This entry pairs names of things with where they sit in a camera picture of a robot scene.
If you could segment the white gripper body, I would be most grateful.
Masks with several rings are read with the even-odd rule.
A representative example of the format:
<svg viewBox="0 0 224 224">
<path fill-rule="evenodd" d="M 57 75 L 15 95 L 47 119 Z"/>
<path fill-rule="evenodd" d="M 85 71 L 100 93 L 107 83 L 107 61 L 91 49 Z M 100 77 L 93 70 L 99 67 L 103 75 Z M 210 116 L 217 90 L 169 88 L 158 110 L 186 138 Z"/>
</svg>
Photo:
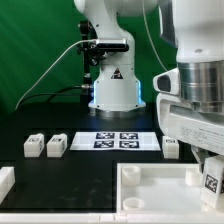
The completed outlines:
<svg viewBox="0 0 224 224">
<path fill-rule="evenodd" d="M 156 107 L 164 135 L 224 156 L 224 114 L 196 112 L 189 102 L 163 93 Z"/>
</svg>

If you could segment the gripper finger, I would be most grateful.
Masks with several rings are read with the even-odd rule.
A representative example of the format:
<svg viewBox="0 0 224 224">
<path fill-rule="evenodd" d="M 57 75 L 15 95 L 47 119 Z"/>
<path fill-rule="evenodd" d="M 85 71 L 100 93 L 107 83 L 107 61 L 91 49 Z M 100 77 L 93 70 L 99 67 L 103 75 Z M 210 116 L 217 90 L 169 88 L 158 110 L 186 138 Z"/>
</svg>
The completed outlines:
<svg viewBox="0 0 224 224">
<path fill-rule="evenodd" d="M 194 145 L 191 146 L 191 151 L 199 165 L 199 171 L 204 171 L 205 160 L 209 158 L 209 153 L 207 150 L 202 149 L 200 147 L 196 147 Z"/>
</svg>

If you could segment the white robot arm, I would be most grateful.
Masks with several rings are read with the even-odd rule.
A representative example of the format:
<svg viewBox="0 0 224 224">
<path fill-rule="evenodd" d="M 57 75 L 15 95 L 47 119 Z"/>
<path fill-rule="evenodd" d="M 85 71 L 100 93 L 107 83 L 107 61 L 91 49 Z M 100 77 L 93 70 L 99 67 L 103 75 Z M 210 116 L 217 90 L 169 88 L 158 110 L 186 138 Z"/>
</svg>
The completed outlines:
<svg viewBox="0 0 224 224">
<path fill-rule="evenodd" d="M 196 158 L 224 157 L 224 0 L 74 0 L 92 25 L 91 52 L 100 74 L 89 107 L 103 116 L 145 107 L 135 76 L 135 40 L 119 16 L 159 10 L 162 38 L 177 48 L 177 67 L 157 75 L 156 108 L 161 131 L 188 143 Z"/>
</svg>

